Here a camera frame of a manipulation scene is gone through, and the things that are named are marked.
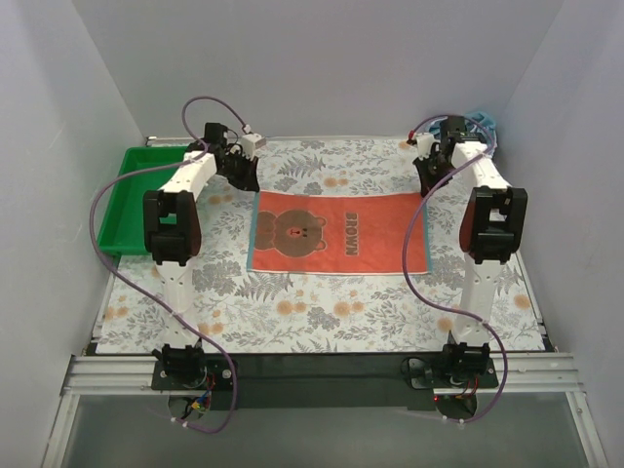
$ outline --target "blue cloth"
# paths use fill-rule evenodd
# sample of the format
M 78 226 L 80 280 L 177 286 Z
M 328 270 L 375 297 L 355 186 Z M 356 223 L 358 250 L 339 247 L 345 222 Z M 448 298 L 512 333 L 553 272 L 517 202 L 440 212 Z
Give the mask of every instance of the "blue cloth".
M 490 134 L 494 138 L 494 148 L 496 148 L 496 121 L 494 120 L 494 118 L 491 115 L 481 111 L 470 112 L 469 114 L 466 114 L 466 117 L 470 117 L 471 119 L 476 120 L 481 125 L 483 125 L 488 132 L 490 132 Z M 477 126 L 470 121 L 466 122 L 466 128 L 468 129 L 468 132 L 481 133 Z M 440 121 L 433 122 L 431 125 L 429 125 L 427 132 L 432 134 L 436 139 L 440 139 Z

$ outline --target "brown bear print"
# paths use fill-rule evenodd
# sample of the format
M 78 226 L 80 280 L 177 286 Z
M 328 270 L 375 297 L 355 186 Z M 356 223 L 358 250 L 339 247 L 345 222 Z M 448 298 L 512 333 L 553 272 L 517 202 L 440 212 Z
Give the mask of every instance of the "brown bear print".
M 260 251 L 277 249 L 281 254 L 302 257 L 326 246 L 323 226 L 326 221 L 306 210 L 288 210 L 279 216 L 258 212 L 254 246 Z

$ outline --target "red cloth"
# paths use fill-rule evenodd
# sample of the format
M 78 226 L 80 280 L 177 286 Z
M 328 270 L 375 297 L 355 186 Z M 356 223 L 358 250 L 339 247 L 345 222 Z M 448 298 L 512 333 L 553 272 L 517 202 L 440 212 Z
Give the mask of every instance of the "red cloth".
M 418 193 L 371 197 L 307 197 L 260 192 L 248 268 L 258 271 L 398 274 L 401 249 Z M 422 216 L 408 251 L 409 271 L 426 273 Z

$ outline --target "white wall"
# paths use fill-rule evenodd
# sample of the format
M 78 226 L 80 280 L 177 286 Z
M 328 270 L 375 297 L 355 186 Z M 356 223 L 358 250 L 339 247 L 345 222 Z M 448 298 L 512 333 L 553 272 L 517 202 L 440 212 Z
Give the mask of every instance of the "white wall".
M 41 463 L 106 275 L 91 197 L 140 133 L 69 0 L 0 6 L 0 464 Z
M 546 326 L 574 352 L 610 465 L 624 466 L 624 7 L 565 0 L 501 122 L 528 191 L 523 255 Z
M 269 136 L 398 135 L 502 111 L 563 0 L 74 0 L 144 135 L 190 97 Z M 193 115 L 224 123 L 221 109 Z

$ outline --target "green tray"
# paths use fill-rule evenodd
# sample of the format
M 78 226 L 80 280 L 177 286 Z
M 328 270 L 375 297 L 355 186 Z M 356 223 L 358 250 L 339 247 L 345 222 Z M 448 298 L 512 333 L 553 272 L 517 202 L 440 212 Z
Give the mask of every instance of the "green tray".
M 180 162 L 185 149 L 185 146 L 130 148 L 126 151 L 119 175 Z M 113 187 L 97 237 L 103 252 L 111 255 L 147 255 L 143 240 L 143 194 L 145 190 L 158 190 L 175 171 L 167 169 L 135 175 Z

